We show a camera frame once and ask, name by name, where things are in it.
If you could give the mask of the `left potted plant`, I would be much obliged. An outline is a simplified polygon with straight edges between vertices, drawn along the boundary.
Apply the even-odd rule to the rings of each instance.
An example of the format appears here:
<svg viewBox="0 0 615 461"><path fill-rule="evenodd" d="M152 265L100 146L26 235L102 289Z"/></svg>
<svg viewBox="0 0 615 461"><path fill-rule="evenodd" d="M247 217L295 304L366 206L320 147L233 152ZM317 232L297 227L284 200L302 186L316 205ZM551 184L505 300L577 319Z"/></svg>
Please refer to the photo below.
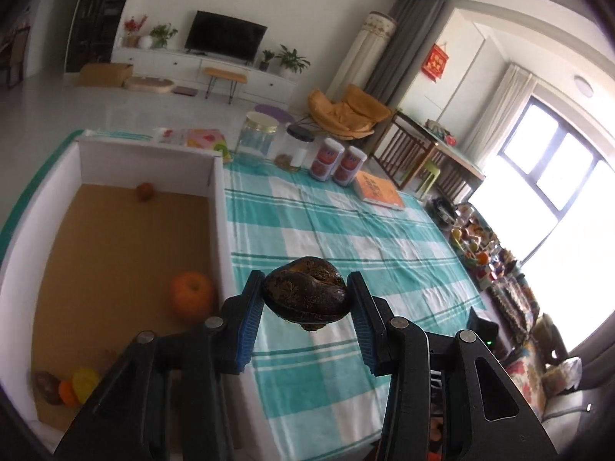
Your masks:
<svg viewBox="0 0 615 461"><path fill-rule="evenodd" d="M152 38L152 47L154 49L166 48L171 38L174 38L178 34L178 29L171 23L158 24L150 31Z"/></svg>

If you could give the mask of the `clear jar black lid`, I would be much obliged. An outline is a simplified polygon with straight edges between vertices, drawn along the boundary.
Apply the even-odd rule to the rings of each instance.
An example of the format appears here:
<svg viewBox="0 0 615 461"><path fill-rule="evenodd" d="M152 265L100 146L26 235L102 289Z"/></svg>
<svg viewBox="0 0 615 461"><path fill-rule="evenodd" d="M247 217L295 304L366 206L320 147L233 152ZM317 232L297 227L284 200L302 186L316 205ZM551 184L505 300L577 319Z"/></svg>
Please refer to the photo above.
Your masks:
<svg viewBox="0 0 615 461"><path fill-rule="evenodd" d="M274 158L275 165L287 172L298 172L314 139L315 135L308 128L297 124L289 125L284 133L281 148Z"/></svg>

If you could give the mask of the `large orange tangerine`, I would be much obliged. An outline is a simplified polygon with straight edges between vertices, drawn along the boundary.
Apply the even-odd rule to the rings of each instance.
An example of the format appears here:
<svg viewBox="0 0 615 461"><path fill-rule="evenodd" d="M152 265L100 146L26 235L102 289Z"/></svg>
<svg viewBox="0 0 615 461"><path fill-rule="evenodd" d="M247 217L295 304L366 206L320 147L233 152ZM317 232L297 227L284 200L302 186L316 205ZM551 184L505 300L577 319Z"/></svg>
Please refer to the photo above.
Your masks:
<svg viewBox="0 0 615 461"><path fill-rule="evenodd" d="M147 202L155 195L155 188L152 183L144 182L136 187L136 198L139 202Z"/></svg>

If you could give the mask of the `red apple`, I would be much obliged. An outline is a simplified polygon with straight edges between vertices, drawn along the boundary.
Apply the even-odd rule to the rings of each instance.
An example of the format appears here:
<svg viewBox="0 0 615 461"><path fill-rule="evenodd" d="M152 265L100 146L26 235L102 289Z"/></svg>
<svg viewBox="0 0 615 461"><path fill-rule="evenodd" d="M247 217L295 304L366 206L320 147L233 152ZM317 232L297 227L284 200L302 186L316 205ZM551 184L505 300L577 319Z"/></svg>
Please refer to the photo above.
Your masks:
<svg viewBox="0 0 615 461"><path fill-rule="evenodd" d="M217 313L217 288L210 277L186 272L171 282L170 302L175 314L185 322L202 323Z"/></svg>

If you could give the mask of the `clear jar gold lid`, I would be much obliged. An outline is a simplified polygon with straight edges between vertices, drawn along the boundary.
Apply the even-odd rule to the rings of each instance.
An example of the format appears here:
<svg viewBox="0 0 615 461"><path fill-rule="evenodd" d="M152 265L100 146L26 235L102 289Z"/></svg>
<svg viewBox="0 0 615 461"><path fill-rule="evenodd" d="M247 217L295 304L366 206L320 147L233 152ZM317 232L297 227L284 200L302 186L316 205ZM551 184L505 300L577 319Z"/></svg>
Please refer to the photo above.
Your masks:
<svg viewBox="0 0 615 461"><path fill-rule="evenodd" d="M243 164L260 164L267 158L278 122L273 117L249 111L234 149L233 159Z"/></svg>

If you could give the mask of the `left red white can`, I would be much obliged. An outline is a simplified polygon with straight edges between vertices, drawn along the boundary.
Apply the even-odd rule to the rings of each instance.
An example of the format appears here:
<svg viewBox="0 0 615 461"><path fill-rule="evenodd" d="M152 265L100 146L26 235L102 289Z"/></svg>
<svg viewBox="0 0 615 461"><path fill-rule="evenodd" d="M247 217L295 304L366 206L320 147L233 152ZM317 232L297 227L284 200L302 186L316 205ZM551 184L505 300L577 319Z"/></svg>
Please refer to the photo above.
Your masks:
<svg viewBox="0 0 615 461"><path fill-rule="evenodd" d="M326 181L344 153L345 148L333 138L325 138L309 168L309 174L318 181Z"/></svg>

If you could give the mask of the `white floor air conditioner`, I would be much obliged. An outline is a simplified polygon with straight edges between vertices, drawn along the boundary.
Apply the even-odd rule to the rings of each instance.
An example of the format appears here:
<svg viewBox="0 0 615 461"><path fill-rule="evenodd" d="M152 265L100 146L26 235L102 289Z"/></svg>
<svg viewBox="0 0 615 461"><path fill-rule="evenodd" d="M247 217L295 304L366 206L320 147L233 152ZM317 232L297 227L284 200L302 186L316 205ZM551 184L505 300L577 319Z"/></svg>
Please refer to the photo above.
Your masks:
<svg viewBox="0 0 615 461"><path fill-rule="evenodd" d="M348 85L367 85L396 28L397 22L385 13L369 13L325 93L329 100L340 101Z"/></svg>

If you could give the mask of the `green plastic stool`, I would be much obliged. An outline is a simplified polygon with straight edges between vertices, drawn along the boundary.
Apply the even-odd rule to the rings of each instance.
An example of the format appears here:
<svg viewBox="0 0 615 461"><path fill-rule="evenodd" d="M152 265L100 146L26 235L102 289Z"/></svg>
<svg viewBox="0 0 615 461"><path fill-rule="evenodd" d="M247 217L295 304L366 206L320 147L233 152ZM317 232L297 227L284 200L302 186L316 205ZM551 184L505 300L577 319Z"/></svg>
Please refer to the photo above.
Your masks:
<svg viewBox="0 0 615 461"><path fill-rule="evenodd" d="M416 191L416 195L419 199L423 199L431 190L440 176L441 170L435 163L428 161L423 165L423 172L424 178Z"/></svg>

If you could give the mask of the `red hanging decoration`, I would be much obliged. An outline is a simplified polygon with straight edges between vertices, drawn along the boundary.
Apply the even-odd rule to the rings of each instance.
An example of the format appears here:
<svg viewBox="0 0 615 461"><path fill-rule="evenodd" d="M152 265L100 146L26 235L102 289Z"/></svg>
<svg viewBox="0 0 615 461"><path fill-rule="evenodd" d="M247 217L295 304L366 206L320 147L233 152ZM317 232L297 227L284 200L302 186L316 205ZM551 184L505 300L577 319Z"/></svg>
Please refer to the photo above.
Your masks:
<svg viewBox="0 0 615 461"><path fill-rule="evenodd" d="M443 76L447 61L448 54L446 51L439 45L434 44L422 63L421 70L427 78L437 82Z"/></svg>

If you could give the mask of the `orange book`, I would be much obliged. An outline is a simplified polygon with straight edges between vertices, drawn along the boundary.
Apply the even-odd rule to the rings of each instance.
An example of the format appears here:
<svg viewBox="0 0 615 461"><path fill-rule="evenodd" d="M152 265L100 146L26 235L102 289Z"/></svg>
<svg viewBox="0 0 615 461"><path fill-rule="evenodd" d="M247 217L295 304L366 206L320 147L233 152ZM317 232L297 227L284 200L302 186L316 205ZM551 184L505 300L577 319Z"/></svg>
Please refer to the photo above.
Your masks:
<svg viewBox="0 0 615 461"><path fill-rule="evenodd" d="M357 172L353 180L353 189L360 200L391 209L404 209L404 201L394 184L367 172Z"/></svg>

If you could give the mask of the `teal white plaid tablecloth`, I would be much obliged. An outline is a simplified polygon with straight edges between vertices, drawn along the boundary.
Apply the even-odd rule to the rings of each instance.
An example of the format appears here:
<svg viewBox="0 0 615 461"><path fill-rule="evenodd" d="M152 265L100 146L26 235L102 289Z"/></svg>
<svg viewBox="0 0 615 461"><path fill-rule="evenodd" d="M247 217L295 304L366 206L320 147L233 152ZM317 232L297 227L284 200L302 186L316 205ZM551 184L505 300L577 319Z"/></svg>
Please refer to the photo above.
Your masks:
<svg viewBox="0 0 615 461"><path fill-rule="evenodd" d="M74 133L155 143L132 133ZM479 305L461 262L415 199L391 210L271 163L223 167L237 289L253 270L318 256L343 274L360 272L373 295L428 331L457 333ZM265 310L248 365L278 452L274 460L346 455L381 431L389 382L363 364L350 320L306 332Z"/></svg>

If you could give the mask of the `white tv cabinet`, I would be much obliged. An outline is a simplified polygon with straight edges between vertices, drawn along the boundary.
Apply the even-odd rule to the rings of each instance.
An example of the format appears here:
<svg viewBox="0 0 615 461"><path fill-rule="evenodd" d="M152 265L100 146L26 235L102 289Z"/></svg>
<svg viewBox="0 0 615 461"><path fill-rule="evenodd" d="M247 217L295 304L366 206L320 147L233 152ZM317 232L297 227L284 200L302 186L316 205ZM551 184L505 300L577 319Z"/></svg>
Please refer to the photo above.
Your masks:
<svg viewBox="0 0 615 461"><path fill-rule="evenodd" d="M120 47L111 53L113 63L131 63L136 76L165 78L179 86L195 88L199 91L210 90L212 94L228 96L233 88L239 99L254 103L270 103L286 107L295 92L296 82L226 60L181 53L167 49L148 49ZM246 82L236 85L229 79L212 78L205 70L224 71L243 75Z"/></svg>

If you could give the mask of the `dark brown rotten fruit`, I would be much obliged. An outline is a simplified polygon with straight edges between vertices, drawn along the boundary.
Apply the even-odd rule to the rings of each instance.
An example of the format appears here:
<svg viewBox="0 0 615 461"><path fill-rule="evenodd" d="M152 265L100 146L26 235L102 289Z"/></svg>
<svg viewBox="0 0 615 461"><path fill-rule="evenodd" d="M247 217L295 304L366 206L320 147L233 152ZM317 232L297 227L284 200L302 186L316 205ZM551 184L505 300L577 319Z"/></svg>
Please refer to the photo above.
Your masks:
<svg viewBox="0 0 615 461"><path fill-rule="evenodd" d="M269 273L259 291L276 315L317 331L349 313L352 301L346 283L325 259L304 256Z"/></svg>

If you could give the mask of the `green potted plant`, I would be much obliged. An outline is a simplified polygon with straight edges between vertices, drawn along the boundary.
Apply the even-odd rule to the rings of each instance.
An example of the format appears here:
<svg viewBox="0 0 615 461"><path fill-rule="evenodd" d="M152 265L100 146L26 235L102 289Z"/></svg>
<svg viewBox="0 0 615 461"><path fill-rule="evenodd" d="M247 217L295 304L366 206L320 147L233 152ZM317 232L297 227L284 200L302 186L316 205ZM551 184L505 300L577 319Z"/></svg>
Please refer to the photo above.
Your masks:
<svg viewBox="0 0 615 461"><path fill-rule="evenodd" d="M300 55L296 48L289 48L286 45L281 45L281 50L276 53L275 57L279 60L281 67L292 74L302 74L312 66L306 56Z"/></svg>

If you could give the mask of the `red white can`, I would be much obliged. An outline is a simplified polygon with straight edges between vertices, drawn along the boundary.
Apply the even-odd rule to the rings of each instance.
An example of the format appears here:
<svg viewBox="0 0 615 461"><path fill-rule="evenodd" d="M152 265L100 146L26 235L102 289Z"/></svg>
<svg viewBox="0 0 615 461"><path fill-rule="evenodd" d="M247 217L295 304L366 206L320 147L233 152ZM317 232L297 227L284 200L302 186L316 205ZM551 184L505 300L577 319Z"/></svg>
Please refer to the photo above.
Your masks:
<svg viewBox="0 0 615 461"><path fill-rule="evenodd" d="M332 180L341 186L349 185L356 173L363 167L364 162L367 159L367 155L355 146L349 146L332 174Z"/></svg>
<svg viewBox="0 0 615 461"><path fill-rule="evenodd" d="M309 174L318 181L326 181L344 153L345 148L333 138L325 138L309 168Z"/></svg>

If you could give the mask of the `small potted plant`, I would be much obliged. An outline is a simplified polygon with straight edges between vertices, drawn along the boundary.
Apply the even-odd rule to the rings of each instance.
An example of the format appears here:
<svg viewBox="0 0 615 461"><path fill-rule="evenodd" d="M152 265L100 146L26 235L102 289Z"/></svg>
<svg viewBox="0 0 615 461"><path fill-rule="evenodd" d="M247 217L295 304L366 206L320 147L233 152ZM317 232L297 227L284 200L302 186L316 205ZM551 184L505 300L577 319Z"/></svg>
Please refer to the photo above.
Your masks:
<svg viewBox="0 0 615 461"><path fill-rule="evenodd" d="M263 57L261 62L259 63L259 70L263 72L267 72L272 60L274 60L276 53L271 50L264 50Z"/></svg>

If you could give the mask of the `white cardboard box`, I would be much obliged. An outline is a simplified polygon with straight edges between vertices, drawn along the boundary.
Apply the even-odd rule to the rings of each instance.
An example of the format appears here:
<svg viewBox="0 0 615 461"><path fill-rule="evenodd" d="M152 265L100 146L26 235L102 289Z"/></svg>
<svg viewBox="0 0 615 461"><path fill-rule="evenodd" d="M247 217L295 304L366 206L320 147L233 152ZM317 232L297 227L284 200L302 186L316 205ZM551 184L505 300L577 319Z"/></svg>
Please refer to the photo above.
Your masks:
<svg viewBox="0 0 615 461"><path fill-rule="evenodd" d="M155 195L139 202L136 187L144 182ZM3 459L58 460L54 451L84 406L47 404L35 371L72 383L75 370L91 367L101 382L139 333L169 336L201 325L171 306L171 282L186 272L214 282L211 317L243 292L230 262L222 156L82 133L67 138L1 233ZM249 365L220 384L230 460L276 459ZM167 460L186 460L179 389L180 374L172 373Z"/></svg>

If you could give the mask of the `yellow-green pear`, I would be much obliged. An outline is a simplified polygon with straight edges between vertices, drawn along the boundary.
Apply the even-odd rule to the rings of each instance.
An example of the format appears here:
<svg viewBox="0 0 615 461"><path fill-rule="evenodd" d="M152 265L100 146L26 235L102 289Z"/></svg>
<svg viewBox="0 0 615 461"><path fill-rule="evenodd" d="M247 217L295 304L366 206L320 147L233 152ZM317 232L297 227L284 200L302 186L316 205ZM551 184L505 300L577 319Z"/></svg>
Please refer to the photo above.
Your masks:
<svg viewBox="0 0 615 461"><path fill-rule="evenodd" d="M91 367L79 367L72 376L72 388L80 404L85 405L98 384L100 376Z"/></svg>

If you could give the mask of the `red flower vase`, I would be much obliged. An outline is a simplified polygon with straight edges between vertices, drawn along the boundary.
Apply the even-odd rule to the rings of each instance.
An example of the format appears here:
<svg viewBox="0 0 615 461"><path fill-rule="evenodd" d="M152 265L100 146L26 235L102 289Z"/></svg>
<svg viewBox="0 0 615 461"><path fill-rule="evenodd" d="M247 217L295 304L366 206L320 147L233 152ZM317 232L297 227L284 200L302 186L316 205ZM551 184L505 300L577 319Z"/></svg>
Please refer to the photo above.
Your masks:
<svg viewBox="0 0 615 461"><path fill-rule="evenodd" d="M135 48L140 39L140 32L148 19L147 15L143 15L139 18L131 17L123 24L125 38L124 46L126 48Z"/></svg>

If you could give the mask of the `black television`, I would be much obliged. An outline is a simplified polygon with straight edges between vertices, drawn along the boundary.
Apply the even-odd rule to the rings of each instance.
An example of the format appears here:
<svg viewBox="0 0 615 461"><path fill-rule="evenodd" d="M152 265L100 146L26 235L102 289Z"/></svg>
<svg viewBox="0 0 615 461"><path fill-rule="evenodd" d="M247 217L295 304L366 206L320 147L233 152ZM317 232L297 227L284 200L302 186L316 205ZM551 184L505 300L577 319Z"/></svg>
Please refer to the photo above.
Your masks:
<svg viewBox="0 0 615 461"><path fill-rule="evenodd" d="M186 51L222 55L252 63L268 27L242 19L198 10Z"/></svg>

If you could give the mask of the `small orange tangerine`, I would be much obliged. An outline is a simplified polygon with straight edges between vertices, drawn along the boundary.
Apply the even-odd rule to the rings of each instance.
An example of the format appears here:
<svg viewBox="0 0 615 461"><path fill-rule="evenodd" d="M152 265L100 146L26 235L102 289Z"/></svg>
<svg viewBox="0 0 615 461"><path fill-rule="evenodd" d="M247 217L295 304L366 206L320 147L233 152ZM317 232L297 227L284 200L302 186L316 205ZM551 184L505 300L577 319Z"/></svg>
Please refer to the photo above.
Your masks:
<svg viewBox="0 0 615 461"><path fill-rule="evenodd" d="M69 408L78 408L80 406L79 398L77 397L70 381L60 381L60 384L58 385L58 395L60 396L63 405Z"/></svg>

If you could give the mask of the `brown cardboard box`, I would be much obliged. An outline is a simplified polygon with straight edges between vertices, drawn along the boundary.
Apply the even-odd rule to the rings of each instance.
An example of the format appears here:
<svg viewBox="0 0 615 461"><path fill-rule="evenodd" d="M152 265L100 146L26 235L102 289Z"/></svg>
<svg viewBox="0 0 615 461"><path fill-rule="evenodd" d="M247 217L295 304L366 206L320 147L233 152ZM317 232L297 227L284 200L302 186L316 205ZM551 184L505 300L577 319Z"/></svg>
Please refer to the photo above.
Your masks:
<svg viewBox="0 0 615 461"><path fill-rule="evenodd" d="M79 72L78 85L121 88L132 73L131 63L88 63Z"/></svg>

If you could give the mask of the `brown mango-shaped fruit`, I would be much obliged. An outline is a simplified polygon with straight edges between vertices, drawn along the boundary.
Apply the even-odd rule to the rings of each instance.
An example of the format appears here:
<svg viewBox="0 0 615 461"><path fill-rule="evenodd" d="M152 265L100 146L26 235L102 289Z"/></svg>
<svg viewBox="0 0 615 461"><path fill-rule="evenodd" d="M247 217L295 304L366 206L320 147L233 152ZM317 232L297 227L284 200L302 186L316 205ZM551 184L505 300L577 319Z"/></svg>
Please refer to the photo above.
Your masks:
<svg viewBox="0 0 615 461"><path fill-rule="evenodd" d="M33 373L33 383L43 400L53 406L63 405L60 396L60 379L45 370L37 370Z"/></svg>

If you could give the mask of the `wooden side table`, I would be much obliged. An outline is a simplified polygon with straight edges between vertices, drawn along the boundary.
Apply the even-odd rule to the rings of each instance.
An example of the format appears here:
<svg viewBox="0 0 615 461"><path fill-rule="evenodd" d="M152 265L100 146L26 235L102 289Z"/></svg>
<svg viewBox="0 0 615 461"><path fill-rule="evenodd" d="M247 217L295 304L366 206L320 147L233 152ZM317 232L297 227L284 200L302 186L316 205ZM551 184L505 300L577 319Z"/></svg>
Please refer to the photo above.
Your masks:
<svg viewBox="0 0 615 461"><path fill-rule="evenodd" d="M428 160L442 164L442 180L438 183L441 191L451 201L469 199L485 181L484 172L460 150L449 145L443 136L416 122L400 109L396 114L402 126L409 127L426 144L424 150L417 152L416 167L424 169Z"/></svg>

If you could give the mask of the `dark wooden chair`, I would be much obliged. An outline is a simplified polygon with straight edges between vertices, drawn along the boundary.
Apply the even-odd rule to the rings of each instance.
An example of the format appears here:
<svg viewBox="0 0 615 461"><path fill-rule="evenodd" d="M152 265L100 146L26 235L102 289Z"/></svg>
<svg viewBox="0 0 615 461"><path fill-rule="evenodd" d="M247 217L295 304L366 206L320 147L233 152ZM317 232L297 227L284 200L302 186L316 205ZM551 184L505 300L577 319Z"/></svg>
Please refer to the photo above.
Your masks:
<svg viewBox="0 0 615 461"><path fill-rule="evenodd" d="M397 110L378 138L371 158L398 189L404 189L435 156L439 145L435 135Z"/></svg>

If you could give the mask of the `orange lounge chair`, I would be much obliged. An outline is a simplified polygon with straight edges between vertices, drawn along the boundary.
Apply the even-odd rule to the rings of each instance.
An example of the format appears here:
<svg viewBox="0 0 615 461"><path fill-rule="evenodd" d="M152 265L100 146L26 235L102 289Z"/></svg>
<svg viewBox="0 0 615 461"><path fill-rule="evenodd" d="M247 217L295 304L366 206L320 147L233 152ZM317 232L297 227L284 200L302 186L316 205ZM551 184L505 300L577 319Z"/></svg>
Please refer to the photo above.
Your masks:
<svg viewBox="0 0 615 461"><path fill-rule="evenodd" d="M367 138L377 124L392 117L388 106L352 83L339 102L332 102L316 88L307 97L307 106L316 125L341 141Z"/></svg>

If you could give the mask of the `grey curtain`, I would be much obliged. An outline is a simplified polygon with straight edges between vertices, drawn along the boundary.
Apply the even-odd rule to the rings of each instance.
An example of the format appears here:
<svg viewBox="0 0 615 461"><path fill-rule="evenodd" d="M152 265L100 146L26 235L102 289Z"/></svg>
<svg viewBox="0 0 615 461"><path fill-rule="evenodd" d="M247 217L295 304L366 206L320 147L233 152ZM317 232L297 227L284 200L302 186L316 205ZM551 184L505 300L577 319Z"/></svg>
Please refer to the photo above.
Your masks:
<svg viewBox="0 0 615 461"><path fill-rule="evenodd" d="M393 101L447 7L448 0L396 0L390 16L397 27L366 83L369 95L384 104Z"/></svg>

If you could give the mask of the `right red white can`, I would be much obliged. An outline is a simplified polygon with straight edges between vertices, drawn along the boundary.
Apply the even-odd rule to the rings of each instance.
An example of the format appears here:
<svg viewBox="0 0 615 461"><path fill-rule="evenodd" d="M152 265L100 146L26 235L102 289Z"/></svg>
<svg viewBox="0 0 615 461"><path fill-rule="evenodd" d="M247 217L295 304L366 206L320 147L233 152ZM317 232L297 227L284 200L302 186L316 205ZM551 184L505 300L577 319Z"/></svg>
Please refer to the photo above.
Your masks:
<svg viewBox="0 0 615 461"><path fill-rule="evenodd" d="M332 174L332 180L341 186L349 185L356 173L363 167L364 162L367 159L367 155L355 146L349 146Z"/></svg>

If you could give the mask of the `fruit print tissue pack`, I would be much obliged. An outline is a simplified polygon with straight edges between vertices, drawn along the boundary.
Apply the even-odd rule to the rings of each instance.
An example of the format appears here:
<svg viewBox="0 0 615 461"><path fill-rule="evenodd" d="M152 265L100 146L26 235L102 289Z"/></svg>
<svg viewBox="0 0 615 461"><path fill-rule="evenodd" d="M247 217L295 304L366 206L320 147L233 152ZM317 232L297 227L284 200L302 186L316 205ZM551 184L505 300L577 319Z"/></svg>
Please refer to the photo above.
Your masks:
<svg viewBox="0 0 615 461"><path fill-rule="evenodd" d="M152 140L160 144L218 152L223 157L223 163L230 163L233 160L226 139L218 129L156 128Z"/></svg>

